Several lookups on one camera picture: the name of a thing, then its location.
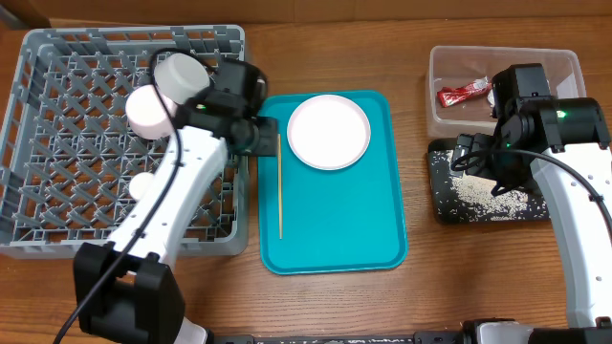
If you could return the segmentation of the white round plate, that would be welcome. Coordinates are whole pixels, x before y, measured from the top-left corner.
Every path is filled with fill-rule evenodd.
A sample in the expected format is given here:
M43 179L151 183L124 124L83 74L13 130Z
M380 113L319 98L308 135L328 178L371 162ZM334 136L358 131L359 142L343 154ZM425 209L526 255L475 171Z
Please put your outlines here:
M287 141L305 164L333 171L357 162L371 140L369 119L348 97L311 97L293 111L287 125Z

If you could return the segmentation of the red snack wrapper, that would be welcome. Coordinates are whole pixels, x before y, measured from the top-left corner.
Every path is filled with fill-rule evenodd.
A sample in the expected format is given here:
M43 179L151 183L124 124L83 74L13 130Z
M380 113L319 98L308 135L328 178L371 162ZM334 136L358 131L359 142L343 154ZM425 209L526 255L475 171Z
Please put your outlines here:
M443 87L436 93L436 97L440 104L447 108L463 101L486 95L491 89L492 84L485 76L458 88Z

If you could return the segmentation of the grey bowl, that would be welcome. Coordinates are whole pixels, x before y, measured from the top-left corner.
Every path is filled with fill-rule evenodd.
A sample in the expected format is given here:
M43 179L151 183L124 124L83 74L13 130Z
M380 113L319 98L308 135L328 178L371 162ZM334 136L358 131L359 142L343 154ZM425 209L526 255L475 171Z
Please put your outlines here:
M172 54L154 69L154 77L161 93L177 104L210 86L207 69L186 54Z

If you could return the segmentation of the pink shallow bowl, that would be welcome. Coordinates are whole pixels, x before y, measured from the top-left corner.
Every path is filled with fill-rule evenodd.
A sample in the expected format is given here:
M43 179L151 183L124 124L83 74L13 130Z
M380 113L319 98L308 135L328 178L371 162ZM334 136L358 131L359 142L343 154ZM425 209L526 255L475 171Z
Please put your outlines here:
M157 140L173 133L171 120L151 84L135 89L128 96L125 114L130 128L141 138Z

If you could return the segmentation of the white paper cup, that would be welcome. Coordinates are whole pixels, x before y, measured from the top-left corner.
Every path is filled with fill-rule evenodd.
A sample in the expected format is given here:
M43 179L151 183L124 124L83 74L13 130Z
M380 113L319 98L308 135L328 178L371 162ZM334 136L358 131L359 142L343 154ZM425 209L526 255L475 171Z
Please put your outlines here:
M136 201L139 201L147 192L150 184L154 180L154 174L150 172L141 172L135 175L129 185L128 193Z

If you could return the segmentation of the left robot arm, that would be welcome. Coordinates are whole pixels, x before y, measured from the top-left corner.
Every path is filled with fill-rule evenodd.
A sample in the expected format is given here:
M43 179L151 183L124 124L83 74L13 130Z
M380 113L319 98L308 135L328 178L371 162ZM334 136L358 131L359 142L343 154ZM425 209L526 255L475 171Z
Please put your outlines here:
M230 156L276 154L278 124L260 115L268 82L250 63L224 59L213 68L175 53L153 60L150 74L125 112L138 136L168 146L108 241L77 251L70 322L117 343L209 343L211 332L187 318L173 273L180 243Z

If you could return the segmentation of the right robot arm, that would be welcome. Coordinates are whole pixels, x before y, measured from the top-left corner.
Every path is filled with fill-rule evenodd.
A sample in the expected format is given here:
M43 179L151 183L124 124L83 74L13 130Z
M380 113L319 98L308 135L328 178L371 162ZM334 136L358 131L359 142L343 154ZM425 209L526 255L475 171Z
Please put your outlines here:
M611 340L611 136L591 97L559 99L539 63L492 79L492 134L461 135L450 168L493 180L494 196L538 190L555 233L567 327L512 319L467 321L456 343L608 343Z

